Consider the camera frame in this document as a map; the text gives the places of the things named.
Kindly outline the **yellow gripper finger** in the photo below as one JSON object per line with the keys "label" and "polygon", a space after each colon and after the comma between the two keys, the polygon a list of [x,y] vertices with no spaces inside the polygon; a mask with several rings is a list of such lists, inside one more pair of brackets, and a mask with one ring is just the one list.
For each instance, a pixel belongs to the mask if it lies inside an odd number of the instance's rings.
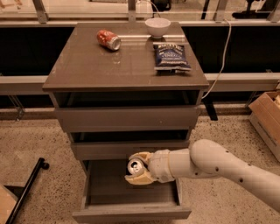
{"label": "yellow gripper finger", "polygon": [[126,175],[125,180],[135,186],[149,185],[154,182],[153,177],[148,171],[144,171],[142,174],[138,173],[136,176]]}
{"label": "yellow gripper finger", "polygon": [[129,157],[130,162],[141,161],[144,165],[149,165],[152,153],[148,151],[138,152]]}

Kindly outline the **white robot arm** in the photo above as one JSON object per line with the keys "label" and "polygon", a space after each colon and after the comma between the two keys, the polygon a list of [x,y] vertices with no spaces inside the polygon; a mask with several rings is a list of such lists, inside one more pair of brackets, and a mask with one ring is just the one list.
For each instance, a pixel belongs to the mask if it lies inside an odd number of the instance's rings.
{"label": "white robot arm", "polygon": [[198,140],[189,149],[138,152],[129,157],[127,169],[125,180],[136,186],[223,177],[280,212],[280,176],[244,162],[211,140]]}

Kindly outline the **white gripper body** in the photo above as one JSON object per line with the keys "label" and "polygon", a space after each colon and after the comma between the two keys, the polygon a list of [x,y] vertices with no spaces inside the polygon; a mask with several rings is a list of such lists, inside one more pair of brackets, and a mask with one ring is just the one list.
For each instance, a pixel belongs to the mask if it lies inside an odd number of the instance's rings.
{"label": "white gripper body", "polygon": [[150,156],[148,170],[150,175],[159,183],[175,180],[169,167],[169,154],[169,150],[158,150]]}

